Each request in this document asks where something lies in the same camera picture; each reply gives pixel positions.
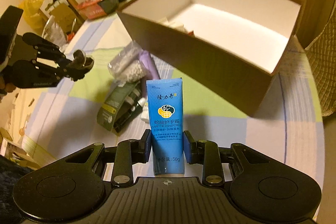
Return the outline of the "person left hand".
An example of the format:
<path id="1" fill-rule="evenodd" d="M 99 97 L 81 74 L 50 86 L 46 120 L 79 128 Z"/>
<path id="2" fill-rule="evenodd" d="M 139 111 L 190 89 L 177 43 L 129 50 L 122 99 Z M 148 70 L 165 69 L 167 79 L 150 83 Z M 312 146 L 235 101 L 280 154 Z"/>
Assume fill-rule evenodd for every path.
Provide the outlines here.
<path id="1" fill-rule="evenodd" d="M 15 91 L 17 87 L 13 83 L 5 83 L 3 76 L 0 76 L 0 101 L 2 101 L 3 97 L 6 96 L 8 93 L 12 93 Z"/>

